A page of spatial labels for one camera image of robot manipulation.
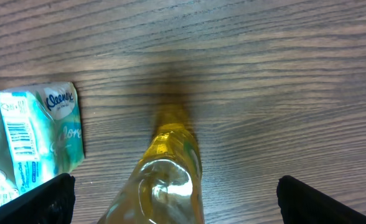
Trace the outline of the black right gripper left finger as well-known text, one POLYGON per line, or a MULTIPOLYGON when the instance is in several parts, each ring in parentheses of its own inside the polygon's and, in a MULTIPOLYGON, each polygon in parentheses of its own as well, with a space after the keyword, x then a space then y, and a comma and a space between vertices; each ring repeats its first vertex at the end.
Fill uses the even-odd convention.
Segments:
POLYGON ((0 224, 70 224, 75 178, 60 174, 0 207, 0 224))

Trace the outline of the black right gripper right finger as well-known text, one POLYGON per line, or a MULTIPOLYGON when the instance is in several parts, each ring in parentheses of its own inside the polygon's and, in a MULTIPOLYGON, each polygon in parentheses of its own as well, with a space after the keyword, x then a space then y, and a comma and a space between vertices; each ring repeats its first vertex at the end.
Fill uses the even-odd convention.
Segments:
POLYGON ((285 175, 276 189, 284 224, 366 224, 366 216, 285 175))

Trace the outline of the teal Kleenex tissue pack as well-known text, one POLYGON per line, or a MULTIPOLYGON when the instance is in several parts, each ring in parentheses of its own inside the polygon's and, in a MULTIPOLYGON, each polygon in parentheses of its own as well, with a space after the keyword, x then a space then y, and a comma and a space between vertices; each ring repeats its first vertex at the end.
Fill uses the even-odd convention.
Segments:
POLYGON ((85 158, 77 91, 71 82, 0 91, 16 185, 24 194, 73 171, 85 158))

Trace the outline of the clear yellow liquid bottle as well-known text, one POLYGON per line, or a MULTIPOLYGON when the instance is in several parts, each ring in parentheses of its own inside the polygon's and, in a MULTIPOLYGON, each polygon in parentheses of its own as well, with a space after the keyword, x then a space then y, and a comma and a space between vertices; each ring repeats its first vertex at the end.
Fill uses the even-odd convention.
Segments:
POLYGON ((154 137, 99 219, 107 223, 203 223, 202 163, 183 105, 161 106, 154 137))

